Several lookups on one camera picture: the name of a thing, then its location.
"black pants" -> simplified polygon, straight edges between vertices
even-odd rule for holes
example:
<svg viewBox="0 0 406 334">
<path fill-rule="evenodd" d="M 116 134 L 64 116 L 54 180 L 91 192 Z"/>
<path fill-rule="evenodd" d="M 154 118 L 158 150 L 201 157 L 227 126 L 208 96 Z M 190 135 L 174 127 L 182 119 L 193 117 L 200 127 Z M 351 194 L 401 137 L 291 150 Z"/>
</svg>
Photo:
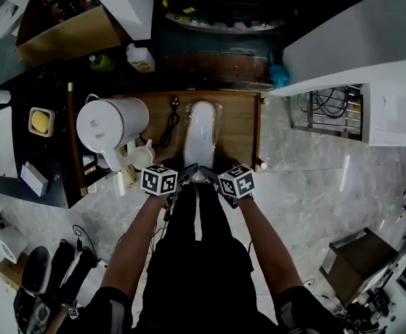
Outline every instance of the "black pants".
<svg viewBox="0 0 406 334">
<path fill-rule="evenodd" d="M 202 240 L 195 241 L 197 187 Z M 147 269 L 138 328 L 213 323 L 256 313 L 251 259 L 231 230 L 213 185 L 184 187 L 174 205 L 164 239 Z"/>
</svg>

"green sticker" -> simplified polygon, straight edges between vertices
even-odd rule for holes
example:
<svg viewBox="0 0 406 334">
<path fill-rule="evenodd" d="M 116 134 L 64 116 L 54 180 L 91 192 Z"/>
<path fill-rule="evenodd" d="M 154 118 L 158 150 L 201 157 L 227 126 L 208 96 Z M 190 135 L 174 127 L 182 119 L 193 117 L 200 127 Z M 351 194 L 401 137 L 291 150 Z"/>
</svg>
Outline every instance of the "green sticker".
<svg viewBox="0 0 406 334">
<path fill-rule="evenodd" d="M 194 9 L 194 8 L 185 8 L 183 11 L 184 11 L 186 14 L 190 14 L 190 13 L 193 13 L 193 12 L 195 11 L 195 9 Z"/>
</svg>

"gray marble floor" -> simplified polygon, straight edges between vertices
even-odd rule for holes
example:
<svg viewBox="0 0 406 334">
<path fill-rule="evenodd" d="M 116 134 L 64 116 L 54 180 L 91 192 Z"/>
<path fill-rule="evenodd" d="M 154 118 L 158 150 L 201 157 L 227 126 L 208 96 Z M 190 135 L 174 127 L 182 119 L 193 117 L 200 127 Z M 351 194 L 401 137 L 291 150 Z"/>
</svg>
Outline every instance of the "gray marble floor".
<svg viewBox="0 0 406 334">
<path fill-rule="evenodd" d="M 295 99 L 291 109 L 298 112 Z M 262 108 L 260 156 L 268 169 L 255 175 L 256 202 L 288 246 L 301 278 L 314 278 L 310 290 L 328 295 L 332 302 L 318 298 L 333 310 L 333 302 L 338 301 L 318 271 L 331 241 L 368 227 L 392 246 L 399 246 L 406 226 L 406 212 L 400 216 L 406 189 L 406 148 L 370 148 L 358 141 L 294 131 L 284 100 L 272 99 Z M 72 224 L 79 224 L 91 236 L 98 256 L 107 261 L 146 195 L 134 188 L 119 197 L 112 177 L 101 180 L 97 188 L 69 210 L 10 199 L 4 217 L 26 235 L 29 251 L 44 245 L 54 252 L 61 238 L 75 241 Z M 247 246 L 250 236 L 241 213 L 225 203 L 224 209 L 233 235 Z M 160 215 L 158 229 L 163 227 L 162 219 Z M 198 220 L 195 225 L 199 237 Z M 253 248 L 251 256 L 259 309 L 275 321 Z M 91 271 L 79 294 L 80 303 L 85 305 L 91 299 L 103 273 L 102 268 Z M 142 308 L 144 285 L 145 273 L 133 306 L 135 320 Z"/>
</svg>

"white kettle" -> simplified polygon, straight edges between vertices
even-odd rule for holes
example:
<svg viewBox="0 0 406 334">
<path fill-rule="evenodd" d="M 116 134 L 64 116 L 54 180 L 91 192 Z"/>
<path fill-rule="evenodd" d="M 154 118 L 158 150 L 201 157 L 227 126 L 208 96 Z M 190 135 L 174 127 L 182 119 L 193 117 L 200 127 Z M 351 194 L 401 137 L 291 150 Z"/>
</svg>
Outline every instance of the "white kettle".
<svg viewBox="0 0 406 334">
<path fill-rule="evenodd" d="M 131 161 L 121 157 L 120 148 L 128 144 L 135 148 L 135 139 L 149 124 L 149 110 L 134 97 L 100 99 L 87 103 L 76 119 L 81 142 L 90 150 L 101 153 L 111 170 L 118 172 Z"/>
</svg>

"wooden tray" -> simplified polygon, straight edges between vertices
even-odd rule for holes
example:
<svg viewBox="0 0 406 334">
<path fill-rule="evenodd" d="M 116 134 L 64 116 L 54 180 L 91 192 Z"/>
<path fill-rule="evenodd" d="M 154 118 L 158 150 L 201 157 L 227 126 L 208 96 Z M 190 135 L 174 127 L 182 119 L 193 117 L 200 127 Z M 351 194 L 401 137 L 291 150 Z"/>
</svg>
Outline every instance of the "wooden tray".
<svg viewBox="0 0 406 334">
<path fill-rule="evenodd" d="M 170 93 L 143 93 L 118 95 L 117 97 L 137 97 L 149 109 L 149 126 L 142 137 L 152 139 L 154 146 L 166 130 L 171 112 L 170 100 L 177 96 L 180 101 L 177 113 L 180 121 L 175 127 L 168 148 L 155 148 L 156 161 L 183 158 L 183 146 L 186 137 L 188 106 L 205 100 L 222 106 L 220 130 L 216 145 L 216 154 L 226 155 L 246 163 L 255 169 L 260 143 L 260 93 L 184 91 Z"/>
</svg>

